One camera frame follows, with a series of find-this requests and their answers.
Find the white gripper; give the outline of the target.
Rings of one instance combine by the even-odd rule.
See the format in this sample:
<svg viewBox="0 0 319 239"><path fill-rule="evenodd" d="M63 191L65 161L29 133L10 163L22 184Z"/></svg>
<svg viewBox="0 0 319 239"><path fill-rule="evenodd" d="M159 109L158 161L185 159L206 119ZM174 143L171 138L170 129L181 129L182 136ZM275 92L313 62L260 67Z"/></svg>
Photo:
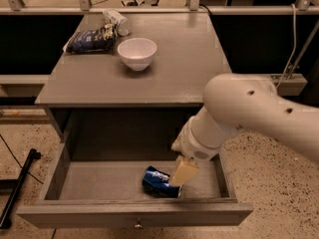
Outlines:
<svg viewBox="0 0 319 239"><path fill-rule="evenodd" d="M182 127L180 133L171 144L173 151L180 152L183 156L179 156L175 161L175 167L169 178L169 184L172 186L182 186L193 178L199 171L197 161L210 161L219 154L218 148L209 148L200 143L192 132L191 123L194 117Z"/></svg>

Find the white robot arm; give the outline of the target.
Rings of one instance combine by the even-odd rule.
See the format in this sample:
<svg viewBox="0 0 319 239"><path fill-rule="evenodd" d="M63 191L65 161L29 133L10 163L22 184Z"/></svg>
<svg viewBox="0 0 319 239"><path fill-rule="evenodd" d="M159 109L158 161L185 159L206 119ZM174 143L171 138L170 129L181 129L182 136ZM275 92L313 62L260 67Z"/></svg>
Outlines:
<svg viewBox="0 0 319 239"><path fill-rule="evenodd" d="M179 156L169 178L182 186L222 145L250 129L277 139L307 158L319 160L319 109L278 96L271 79L220 74L203 91L203 107L183 126L171 149Z"/></svg>

